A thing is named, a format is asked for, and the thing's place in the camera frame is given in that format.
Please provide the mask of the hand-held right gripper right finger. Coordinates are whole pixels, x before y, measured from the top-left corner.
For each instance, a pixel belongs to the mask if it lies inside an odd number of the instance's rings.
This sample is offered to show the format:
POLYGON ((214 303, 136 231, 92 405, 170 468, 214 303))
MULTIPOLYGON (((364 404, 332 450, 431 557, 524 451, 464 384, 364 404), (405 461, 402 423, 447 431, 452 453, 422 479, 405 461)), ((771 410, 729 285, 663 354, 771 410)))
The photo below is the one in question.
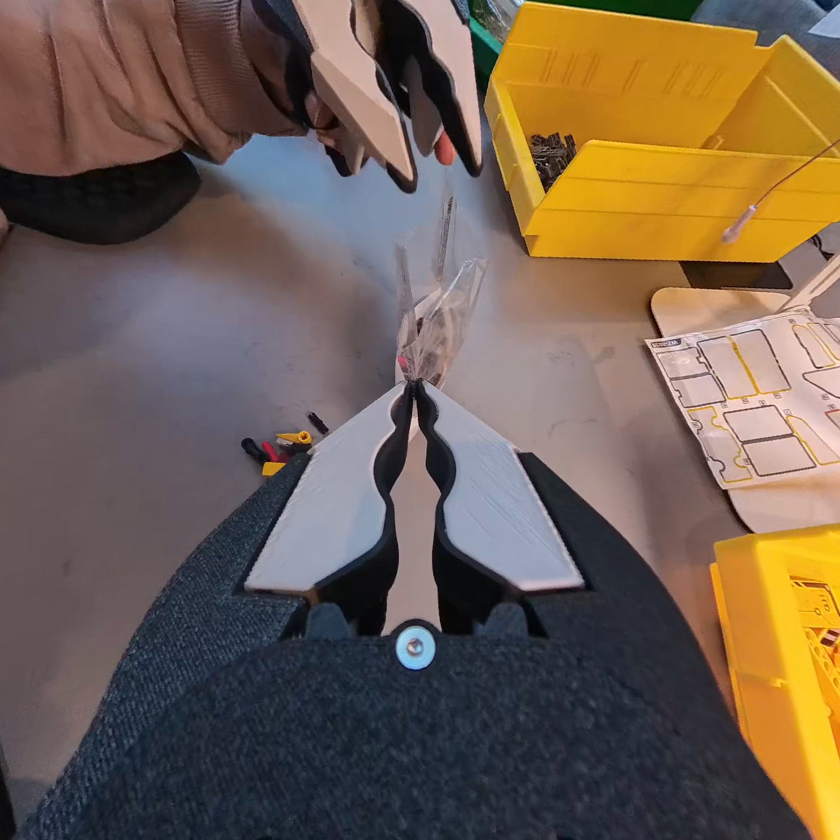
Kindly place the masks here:
POLYGON ((442 629, 472 631, 505 602, 581 592, 585 578, 520 450, 425 382, 417 420, 439 492, 432 565, 442 629))

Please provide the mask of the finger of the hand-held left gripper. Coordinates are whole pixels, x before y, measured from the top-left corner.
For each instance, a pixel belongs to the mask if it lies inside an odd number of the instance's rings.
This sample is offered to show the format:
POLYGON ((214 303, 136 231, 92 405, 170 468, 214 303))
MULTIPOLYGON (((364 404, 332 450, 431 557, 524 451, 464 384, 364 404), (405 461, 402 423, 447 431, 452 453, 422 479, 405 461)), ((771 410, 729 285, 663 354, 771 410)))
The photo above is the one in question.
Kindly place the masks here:
POLYGON ((446 134, 466 171, 481 174, 482 138, 467 1, 386 1, 381 51, 401 91, 416 150, 446 134))
POLYGON ((351 1, 294 1, 309 47, 314 92, 337 125, 318 129, 342 176, 377 162, 405 192, 417 189, 417 167, 403 114, 375 58, 354 31, 351 1))

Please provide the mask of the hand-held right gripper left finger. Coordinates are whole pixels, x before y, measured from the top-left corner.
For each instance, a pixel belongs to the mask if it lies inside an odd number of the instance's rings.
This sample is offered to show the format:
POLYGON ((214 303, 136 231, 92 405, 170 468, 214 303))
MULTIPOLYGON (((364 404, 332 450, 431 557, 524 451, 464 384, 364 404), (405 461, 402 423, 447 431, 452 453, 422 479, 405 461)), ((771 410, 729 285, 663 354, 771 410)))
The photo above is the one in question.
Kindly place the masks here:
POLYGON ((405 462, 414 388, 395 385, 321 442, 245 577, 245 592, 335 604, 381 631, 399 548, 392 489, 405 462))

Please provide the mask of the pile of small colourful parts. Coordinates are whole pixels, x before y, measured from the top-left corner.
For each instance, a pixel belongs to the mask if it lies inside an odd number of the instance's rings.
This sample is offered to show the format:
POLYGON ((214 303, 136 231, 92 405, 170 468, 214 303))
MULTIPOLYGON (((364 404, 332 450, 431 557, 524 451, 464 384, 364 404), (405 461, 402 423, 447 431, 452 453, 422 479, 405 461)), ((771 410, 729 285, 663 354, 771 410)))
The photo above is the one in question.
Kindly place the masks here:
POLYGON ((318 442, 330 434, 331 429, 318 414, 308 414, 307 420, 307 428, 292 433, 278 433, 272 439, 258 441, 244 437, 240 447, 258 466, 264 478, 273 477, 295 457, 311 455, 318 442))

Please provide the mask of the clear plastic bag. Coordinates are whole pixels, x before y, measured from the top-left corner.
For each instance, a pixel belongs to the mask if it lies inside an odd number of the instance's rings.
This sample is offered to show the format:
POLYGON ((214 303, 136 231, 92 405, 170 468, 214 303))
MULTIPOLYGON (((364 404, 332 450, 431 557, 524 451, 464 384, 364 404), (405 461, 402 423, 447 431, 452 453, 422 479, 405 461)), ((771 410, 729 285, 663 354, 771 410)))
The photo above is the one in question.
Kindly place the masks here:
POLYGON ((395 383, 424 380, 442 389, 461 351, 489 261, 444 184, 430 222, 395 245, 395 383))

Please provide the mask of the person's left forearm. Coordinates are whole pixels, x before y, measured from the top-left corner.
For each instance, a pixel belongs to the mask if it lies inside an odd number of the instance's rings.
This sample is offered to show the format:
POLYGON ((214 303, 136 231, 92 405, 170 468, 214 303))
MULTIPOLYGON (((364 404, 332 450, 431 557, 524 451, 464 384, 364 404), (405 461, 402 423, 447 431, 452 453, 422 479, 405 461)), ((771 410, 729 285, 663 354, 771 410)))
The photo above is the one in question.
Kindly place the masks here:
POLYGON ((2 2, 1 162, 75 175, 298 137, 288 44, 252 2, 2 2))

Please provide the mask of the person's left hand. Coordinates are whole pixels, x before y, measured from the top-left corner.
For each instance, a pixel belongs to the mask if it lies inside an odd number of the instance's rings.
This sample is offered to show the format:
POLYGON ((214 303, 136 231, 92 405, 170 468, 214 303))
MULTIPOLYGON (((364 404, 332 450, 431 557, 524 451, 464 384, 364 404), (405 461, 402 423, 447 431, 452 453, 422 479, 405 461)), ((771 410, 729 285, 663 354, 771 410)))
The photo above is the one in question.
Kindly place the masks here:
POLYGON ((316 92, 309 58, 292 50, 285 60, 283 87, 290 115, 305 130, 330 133, 343 126, 330 106, 316 92))

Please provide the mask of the pile of grey connector parts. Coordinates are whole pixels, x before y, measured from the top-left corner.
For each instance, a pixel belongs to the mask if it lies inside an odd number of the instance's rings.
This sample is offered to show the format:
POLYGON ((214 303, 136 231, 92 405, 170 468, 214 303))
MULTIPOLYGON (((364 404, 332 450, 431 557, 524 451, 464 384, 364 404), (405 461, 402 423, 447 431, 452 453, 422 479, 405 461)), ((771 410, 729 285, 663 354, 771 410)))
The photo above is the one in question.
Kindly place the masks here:
POLYGON ((533 134, 528 139, 532 161, 544 190, 564 173, 577 154, 576 142, 572 134, 552 133, 544 136, 533 134))

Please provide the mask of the green bin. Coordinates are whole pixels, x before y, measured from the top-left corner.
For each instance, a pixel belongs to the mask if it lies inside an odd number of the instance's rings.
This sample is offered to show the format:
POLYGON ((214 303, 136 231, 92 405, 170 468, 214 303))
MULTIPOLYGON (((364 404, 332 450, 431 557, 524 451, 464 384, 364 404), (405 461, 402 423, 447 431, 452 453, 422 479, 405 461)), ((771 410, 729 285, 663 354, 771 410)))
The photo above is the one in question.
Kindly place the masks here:
MULTIPOLYGON (((476 78, 486 89, 523 1, 468 1, 476 78)), ((542 4, 687 22, 700 1, 542 1, 542 4)))

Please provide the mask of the yellow bin with grey parts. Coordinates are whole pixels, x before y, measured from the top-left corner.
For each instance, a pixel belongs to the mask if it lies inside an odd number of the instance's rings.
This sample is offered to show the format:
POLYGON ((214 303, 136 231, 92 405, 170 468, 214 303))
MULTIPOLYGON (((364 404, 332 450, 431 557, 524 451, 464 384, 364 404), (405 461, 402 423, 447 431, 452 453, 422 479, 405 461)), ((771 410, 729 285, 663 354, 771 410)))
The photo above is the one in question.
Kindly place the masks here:
POLYGON ((757 37, 525 3, 485 111, 530 255, 772 263, 838 222, 838 72, 757 37), (546 191, 555 132, 577 154, 546 191))

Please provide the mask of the white sticker sheet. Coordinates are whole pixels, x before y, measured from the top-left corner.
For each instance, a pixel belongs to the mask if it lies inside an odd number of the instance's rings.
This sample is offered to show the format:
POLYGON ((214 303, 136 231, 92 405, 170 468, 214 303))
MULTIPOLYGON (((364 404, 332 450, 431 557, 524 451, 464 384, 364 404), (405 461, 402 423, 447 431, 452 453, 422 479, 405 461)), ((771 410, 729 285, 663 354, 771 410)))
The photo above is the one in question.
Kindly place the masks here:
POLYGON ((829 475, 839 465, 839 319, 794 308, 647 340, 724 490, 829 475))

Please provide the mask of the yellow divided bin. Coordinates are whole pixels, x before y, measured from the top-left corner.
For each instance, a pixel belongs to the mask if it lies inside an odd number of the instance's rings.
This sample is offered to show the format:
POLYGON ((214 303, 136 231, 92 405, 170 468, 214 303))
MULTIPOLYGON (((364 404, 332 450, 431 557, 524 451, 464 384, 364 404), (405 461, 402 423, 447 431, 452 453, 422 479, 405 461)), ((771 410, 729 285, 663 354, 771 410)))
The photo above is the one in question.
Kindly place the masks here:
POLYGON ((718 542, 710 577, 741 734, 813 838, 839 838, 838 668, 798 615, 791 577, 839 604, 837 524, 718 542))

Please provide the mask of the pile of yellow parts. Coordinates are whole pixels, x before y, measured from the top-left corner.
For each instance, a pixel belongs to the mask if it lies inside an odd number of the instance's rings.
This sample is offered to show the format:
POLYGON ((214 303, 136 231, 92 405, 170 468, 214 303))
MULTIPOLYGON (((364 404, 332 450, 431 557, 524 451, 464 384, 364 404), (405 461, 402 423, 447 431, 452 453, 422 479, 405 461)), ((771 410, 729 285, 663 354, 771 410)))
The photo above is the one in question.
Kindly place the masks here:
POLYGON ((801 625, 809 629, 822 645, 835 668, 839 669, 839 604, 830 584, 791 577, 791 588, 801 625))

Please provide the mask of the white stand pole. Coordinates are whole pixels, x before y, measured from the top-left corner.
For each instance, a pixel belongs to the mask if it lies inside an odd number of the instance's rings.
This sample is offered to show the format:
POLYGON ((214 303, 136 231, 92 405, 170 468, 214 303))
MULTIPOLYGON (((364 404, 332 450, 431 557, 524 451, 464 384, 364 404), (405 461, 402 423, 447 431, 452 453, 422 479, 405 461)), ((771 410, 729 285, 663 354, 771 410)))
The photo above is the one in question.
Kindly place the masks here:
POLYGON ((817 307, 817 313, 827 317, 838 317, 839 294, 839 252, 824 263, 813 278, 797 291, 799 304, 808 308, 817 307))

